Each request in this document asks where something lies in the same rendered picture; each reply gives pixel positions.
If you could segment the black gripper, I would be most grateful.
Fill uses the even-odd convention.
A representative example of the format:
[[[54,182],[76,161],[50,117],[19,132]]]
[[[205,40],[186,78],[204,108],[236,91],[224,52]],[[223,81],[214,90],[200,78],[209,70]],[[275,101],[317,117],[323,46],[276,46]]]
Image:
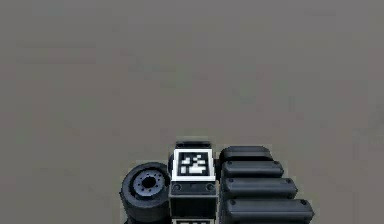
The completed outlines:
[[[159,162],[139,164],[121,183],[119,196],[127,215],[124,224],[171,224],[167,166]]]

